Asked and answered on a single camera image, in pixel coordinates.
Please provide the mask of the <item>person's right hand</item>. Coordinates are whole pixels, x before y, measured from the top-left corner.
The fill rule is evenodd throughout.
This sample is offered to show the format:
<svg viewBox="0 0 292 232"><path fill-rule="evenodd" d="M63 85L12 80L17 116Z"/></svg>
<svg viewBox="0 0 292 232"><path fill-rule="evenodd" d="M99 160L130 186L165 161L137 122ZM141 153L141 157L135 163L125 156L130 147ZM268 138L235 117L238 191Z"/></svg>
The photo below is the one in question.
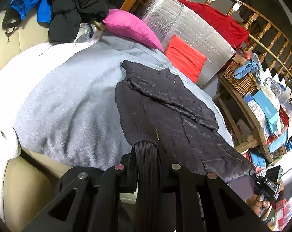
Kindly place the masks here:
<svg viewBox="0 0 292 232"><path fill-rule="evenodd" d="M267 200L262 200L260 195L251 195L251 197L245 200L245 203L262 221L268 218L272 209L271 204Z"/></svg>

